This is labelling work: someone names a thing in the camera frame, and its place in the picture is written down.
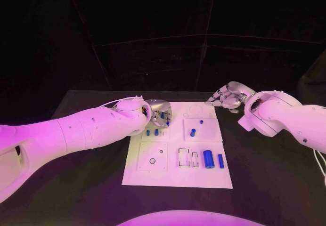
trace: blue cylinder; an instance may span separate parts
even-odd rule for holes
[[[222,154],[220,154],[220,168],[224,169]]]
[[[192,137],[195,136],[195,132],[196,132],[196,130],[192,129],[192,132],[191,132],[191,136],[192,136]]]
[[[215,165],[214,165],[212,151],[211,150],[204,151],[204,160],[205,160],[205,168],[212,169],[215,167]]]

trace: table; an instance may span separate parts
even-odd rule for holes
[[[209,92],[68,91],[54,119],[136,95],[205,101]],[[165,210],[202,210],[264,225],[325,225],[326,188],[313,151],[287,131],[274,138],[217,108],[234,189],[123,186],[130,137],[51,161],[0,204],[0,224],[117,225]]]

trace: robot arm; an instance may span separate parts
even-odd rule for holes
[[[129,97],[113,109],[101,106],[31,125],[0,125],[0,203],[51,160],[142,133],[149,121],[156,122],[153,113],[172,113],[169,102],[152,102]],[[165,127],[169,122],[171,117],[160,118],[155,125]]]
[[[256,93],[233,81],[205,102],[207,105],[234,109],[244,103],[241,126],[254,128],[269,137],[286,129],[305,146],[326,153],[326,108],[302,103],[283,91]]]

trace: cable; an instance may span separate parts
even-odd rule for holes
[[[121,100],[126,100],[126,99],[136,99],[136,98],[137,98],[137,97],[127,97],[127,98],[123,98],[123,99],[114,100],[114,101],[111,101],[111,102],[106,103],[104,105],[101,105],[101,106],[98,106],[98,107],[103,107],[103,106],[106,106],[106,105],[109,105],[110,103],[114,103],[114,102],[117,102],[117,101],[121,101]]]
[[[323,170],[323,167],[321,165],[321,162],[319,162],[319,159],[318,159],[318,155],[316,155],[316,152],[319,152],[319,151],[316,151],[315,149],[313,149],[313,151],[315,151],[315,158],[316,158],[316,161],[318,161],[318,165],[319,165],[321,171],[322,171],[322,173],[323,173],[323,175],[326,177],[326,173],[325,173],[325,170]]]

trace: black backdrop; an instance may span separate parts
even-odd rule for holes
[[[325,49],[326,10],[195,1],[3,3],[0,123],[46,120],[70,89],[297,96]]]

